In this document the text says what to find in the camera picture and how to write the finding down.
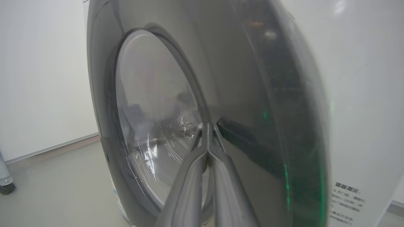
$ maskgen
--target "front-load washing machine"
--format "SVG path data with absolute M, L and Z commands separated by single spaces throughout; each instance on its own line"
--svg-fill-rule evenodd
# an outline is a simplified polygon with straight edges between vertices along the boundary
M 203 125 L 214 129 L 239 184 L 218 195 L 226 177 L 215 181 L 205 159 L 192 183 L 200 184 L 198 225 L 223 219 L 215 198 L 232 191 L 247 204 L 238 214 L 257 226 L 326 225 L 325 94 L 290 18 L 266 0 L 91 1 L 94 109 L 132 225 L 156 224 L 181 187 L 181 166 L 203 146 Z

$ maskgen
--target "gray floor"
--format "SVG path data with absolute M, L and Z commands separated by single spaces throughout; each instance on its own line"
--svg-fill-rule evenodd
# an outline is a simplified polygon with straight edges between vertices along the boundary
M 118 211 L 101 144 L 94 141 L 10 164 L 17 190 L 0 194 L 0 226 L 129 227 Z M 378 225 L 403 226 L 404 218 L 391 213 Z

